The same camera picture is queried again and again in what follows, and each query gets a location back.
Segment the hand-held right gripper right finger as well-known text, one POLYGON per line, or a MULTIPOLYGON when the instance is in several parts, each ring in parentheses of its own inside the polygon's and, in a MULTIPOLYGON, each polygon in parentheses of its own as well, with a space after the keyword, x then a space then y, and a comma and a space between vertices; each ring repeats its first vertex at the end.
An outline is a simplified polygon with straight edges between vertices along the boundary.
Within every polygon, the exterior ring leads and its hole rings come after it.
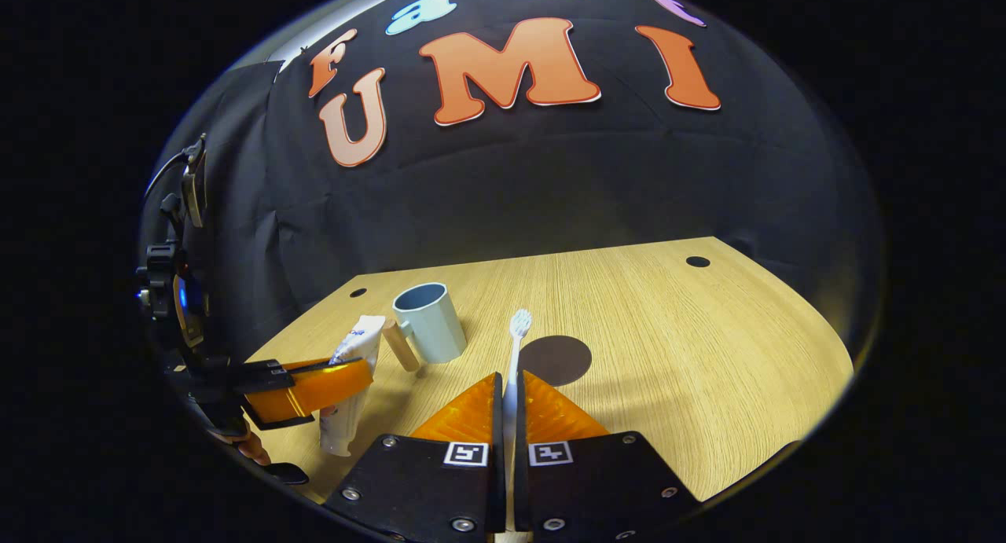
POLYGON ((525 372, 517 405, 515 528, 533 542, 646 542, 701 501, 639 431, 610 433, 525 372))

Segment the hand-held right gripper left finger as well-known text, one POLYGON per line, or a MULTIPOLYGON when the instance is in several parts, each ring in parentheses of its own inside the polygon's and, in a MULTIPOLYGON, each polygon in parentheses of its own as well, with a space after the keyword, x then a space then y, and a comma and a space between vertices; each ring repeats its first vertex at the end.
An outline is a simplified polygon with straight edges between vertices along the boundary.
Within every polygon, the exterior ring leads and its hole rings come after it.
POLYGON ((380 435, 324 503, 398 542, 492 542, 505 530, 498 372, 442 407, 414 435, 380 435))

